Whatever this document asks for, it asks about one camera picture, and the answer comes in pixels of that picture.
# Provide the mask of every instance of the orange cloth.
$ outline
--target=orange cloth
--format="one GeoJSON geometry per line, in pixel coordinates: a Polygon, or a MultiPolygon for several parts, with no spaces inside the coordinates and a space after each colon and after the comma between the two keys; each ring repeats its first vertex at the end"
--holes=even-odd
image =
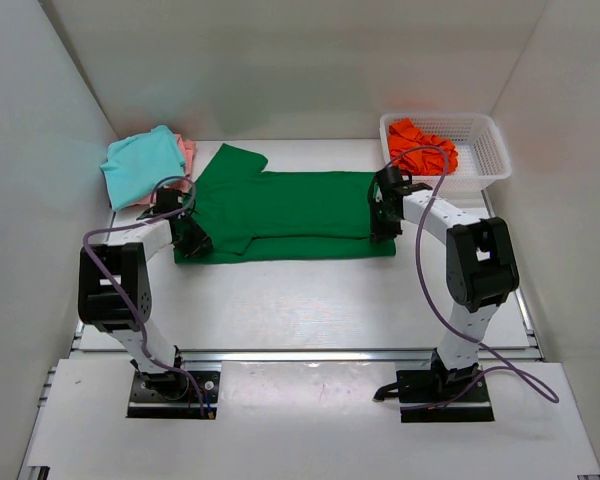
{"type": "MultiPolygon", "coordinates": [[[[449,156],[449,169],[447,174],[453,173],[458,168],[458,152],[451,142],[437,135],[425,135],[418,127],[405,118],[389,126],[389,155],[391,158],[400,156],[406,150],[421,145],[436,145],[442,148],[449,156]]],[[[400,170],[411,175],[441,175],[444,169],[444,156],[434,149],[416,150],[396,159],[394,165],[400,170]]]]}

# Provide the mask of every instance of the green t-shirt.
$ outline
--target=green t-shirt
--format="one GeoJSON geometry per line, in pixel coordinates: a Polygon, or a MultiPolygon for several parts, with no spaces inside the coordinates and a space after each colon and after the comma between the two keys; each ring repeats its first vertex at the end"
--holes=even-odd
{"type": "Polygon", "coordinates": [[[203,258],[176,263],[361,258],[395,255],[372,244],[371,172],[263,172],[258,153],[222,145],[196,182],[194,219],[213,242],[203,258]]]}

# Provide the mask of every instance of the black mounting plate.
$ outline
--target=black mounting plate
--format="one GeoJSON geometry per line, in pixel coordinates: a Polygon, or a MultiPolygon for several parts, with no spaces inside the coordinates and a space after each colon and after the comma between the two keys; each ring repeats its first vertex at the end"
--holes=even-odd
{"type": "Polygon", "coordinates": [[[218,394],[220,392],[219,371],[189,371],[196,379],[200,389],[203,390],[207,382],[213,382],[213,388],[208,390],[209,403],[211,403],[212,418],[208,416],[209,410],[204,407],[206,416],[200,416],[200,407],[195,392],[183,391],[178,398],[164,397],[155,390],[146,388],[145,382],[138,372],[134,373],[127,418],[173,418],[190,420],[214,420],[218,415],[218,394]]]}
{"type": "MultiPolygon", "coordinates": [[[[398,382],[406,385],[427,385],[431,377],[430,370],[399,370],[398,382]]],[[[493,409],[489,399],[487,384],[482,379],[462,398],[444,408],[429,410],[405,410],[405,407],[417,404],[436,403],[429,389],[421,388],[400,396],[400,421],[402,423],[463,423],[493,422],[493,409]]]]}

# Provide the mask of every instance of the pink cloth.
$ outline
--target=pink cloth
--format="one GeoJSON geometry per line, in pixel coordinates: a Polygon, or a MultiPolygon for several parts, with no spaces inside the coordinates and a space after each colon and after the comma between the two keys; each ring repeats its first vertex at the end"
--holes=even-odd
{"type": "MultiPolygon", "coordinates": [[[[182,135],[175,133],[176,142],[178,143],[178,148],[180,152],[184,156],[184,174],[185,176],[191,177],[191,171],[193,170],[193,156],[196,154],[196,142],[192,140],[187,140],[186,138],[182,138],[182,135]]],[[[184,180],[178,180],[175,183],[166,183],[165,185],[170,185],[173,188],[177,188],[182,190],[183,192],[188,192],[191,189],[191,184],[189,182],[185,182],[184,180]]],[[[147,195],[144,198],[138,200],[134,205],[149,205],[151,203],[151,195],[147,195]]]]}

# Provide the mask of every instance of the light blue cloth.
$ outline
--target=light blue cloth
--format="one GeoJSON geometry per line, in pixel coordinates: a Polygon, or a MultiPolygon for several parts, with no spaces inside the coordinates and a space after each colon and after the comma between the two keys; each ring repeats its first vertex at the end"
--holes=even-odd
{"type": "Polygon", "coordinates": [[[109,145],[100,168],[116,212],[151,193],[160,180],[184,175],[185,159],[175,136],[164,125],[109,145]]]}

